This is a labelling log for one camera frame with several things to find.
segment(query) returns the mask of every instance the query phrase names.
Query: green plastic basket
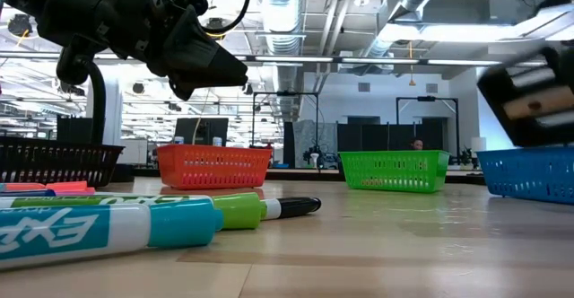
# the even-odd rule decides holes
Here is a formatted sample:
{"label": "green plastic basket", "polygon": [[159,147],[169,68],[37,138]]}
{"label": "green plastic basket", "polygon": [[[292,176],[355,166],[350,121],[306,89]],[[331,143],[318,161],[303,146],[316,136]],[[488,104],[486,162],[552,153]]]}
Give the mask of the green plastic basket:
{"label": "green plastic basket", "polygon": [[447,176],[444,151],[376,151],[339,153],[347,184],[355,189],[432,193]]}

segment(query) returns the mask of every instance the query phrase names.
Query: orange basket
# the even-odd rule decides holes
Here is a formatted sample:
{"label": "orange basket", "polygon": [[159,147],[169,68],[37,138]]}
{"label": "orange basket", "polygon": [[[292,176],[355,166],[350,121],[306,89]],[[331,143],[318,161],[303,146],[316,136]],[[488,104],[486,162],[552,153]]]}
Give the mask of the orange basket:
{"label": "orange basket", "polygon": [[271,155],[271,149],[210,145],[158,148],[161,181],[178,189],[259,187]]}

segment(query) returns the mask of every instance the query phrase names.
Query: blue basket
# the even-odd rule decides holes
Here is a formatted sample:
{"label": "blue basket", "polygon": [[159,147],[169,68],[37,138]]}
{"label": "blue basket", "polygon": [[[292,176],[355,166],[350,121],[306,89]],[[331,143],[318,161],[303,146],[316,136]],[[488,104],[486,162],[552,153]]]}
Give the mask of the blue basket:
{"label": "blue basket", "polygon": [[574,148],[479,152],[493,195],[574,204]]}

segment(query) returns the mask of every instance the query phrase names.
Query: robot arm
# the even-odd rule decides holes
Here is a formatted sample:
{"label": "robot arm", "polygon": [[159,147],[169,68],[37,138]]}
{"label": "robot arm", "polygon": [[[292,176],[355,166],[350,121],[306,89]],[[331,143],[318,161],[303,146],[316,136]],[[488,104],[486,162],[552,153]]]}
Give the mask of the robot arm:
{"label": "robot arm", "polygon": [[[543,66],[515,68],[540,56]],[[478,88],[514,145],[574,142],[574,49],[545,47],[511,59],[487,70]]]}
{"label": "robot arm", "polygon": [[235,86],[247,81],[247,67],[219,46],[197,16],[206,0],[5,0],[36,18],[40,37],[64,47],[57,76],[84,83],[84,65],[111,49],[133,57],[152,73],[168,76],[170,87],[187,100],[199,87]]}

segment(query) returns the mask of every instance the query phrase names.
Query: black basket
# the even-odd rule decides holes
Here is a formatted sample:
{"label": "black basket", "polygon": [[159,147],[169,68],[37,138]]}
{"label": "black basket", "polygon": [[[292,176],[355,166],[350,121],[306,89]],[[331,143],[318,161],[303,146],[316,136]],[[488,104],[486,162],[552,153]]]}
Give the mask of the black basket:
{"label": "black basket", "polygon": [[123,146],[0,136],[0,182],[88,181],[104,187]]}

